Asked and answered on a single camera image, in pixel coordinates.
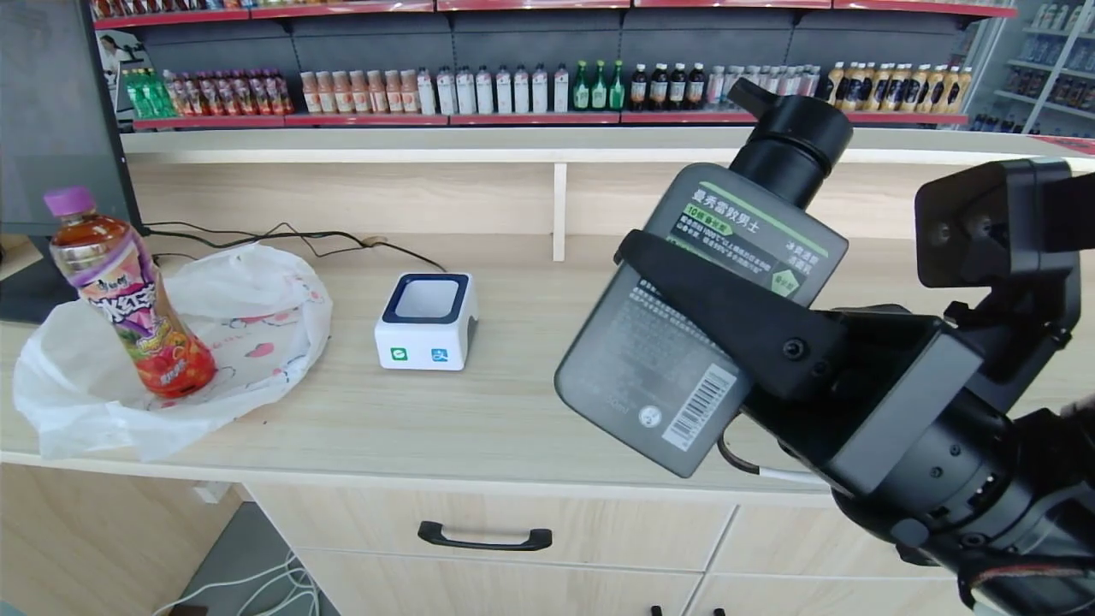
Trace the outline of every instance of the screw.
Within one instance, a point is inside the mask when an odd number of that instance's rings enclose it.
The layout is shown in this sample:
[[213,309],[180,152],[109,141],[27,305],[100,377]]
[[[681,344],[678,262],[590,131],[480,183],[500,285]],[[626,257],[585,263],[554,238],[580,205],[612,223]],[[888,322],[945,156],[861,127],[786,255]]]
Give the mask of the screw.
[[806,344],[798,338],[792,338],[783,344],[783,357],[797,362],[806,357]]

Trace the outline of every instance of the gray floor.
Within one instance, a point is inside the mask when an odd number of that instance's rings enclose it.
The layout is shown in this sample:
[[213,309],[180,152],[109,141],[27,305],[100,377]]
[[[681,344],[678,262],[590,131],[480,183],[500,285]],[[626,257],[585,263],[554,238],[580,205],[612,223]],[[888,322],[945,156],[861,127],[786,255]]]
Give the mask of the gray floor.
[[[198,568],[191,584],[180,595],[180,598],[212,582],[250,578],[260,571],[276,567],[285,561],[288,551],[289,548],[266,520],[262,510],[255,503],[243,503],[232,521],[229,522],[228,527],[224,528],[224,533],[209,550],[209,555],[206,556],[201,567]],[[208,616],[237,616],[243,602],[247,601],[251,593],[275,576],[277,572],[245,584],[209,589],[187,601],[186,605],[208,607]],[[285,598],[291,590],[292,584],[285,579],[270,584],[251,604],[244,616],[269,609]],[[309,598],[298,598],[278,612],[276,616],[308,616],[310,603]],[[320,614],[321,616],[338,616],[338,612],[325,596],[321,597]]]

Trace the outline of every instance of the white plastic bag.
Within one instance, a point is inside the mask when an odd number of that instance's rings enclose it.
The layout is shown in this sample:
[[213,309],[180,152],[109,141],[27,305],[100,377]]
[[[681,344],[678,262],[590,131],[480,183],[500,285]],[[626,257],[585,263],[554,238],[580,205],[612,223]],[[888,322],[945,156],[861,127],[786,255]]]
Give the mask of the white plastic bag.
[[300,257],[261,244],[219,252],[164,280],[184,322],[217,361],[214,381],[164,400],[137,377],[114,329],[83,300],[55,307],[15,363],[15,408],[43,458],[132,446],[141,461],[178,452],[280,400],[331,333],[331,297]]

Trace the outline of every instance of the drawer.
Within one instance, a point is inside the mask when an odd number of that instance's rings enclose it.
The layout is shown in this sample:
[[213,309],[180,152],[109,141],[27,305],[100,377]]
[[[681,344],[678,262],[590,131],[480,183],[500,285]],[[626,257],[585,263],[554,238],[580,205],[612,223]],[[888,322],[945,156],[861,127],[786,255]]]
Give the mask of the drawer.
[[[293,548],[436,557],[592,563],[703,571],[729,520],[719,501],[535,497],[496,493],[247,485]],[[450,547],[418,537],[423,522],[447,539],[485,544]],[[498,551],[533,528],[551,531],[551,547]]]
[[339,614],[680,616],[699,573],[299,550]]
[[968,616],[945,580],[707,576],[688,616]]
[[711,570],[867,578],[952,578],[938,567],[900,560],[881,542],[831,509],[742,507]]

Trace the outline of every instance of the orange bottle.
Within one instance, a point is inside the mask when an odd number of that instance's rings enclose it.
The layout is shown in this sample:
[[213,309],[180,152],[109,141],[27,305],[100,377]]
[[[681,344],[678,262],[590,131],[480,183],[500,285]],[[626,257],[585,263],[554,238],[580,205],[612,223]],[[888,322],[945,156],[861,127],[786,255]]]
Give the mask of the orange bottle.
[[50,190],[45,201],[61,221],[49,244],[54,260],[114,326],[145,387],[162,398],[181,398],[212,381],[212,355],[171,306],[137,231],[96,213],[83,186]]

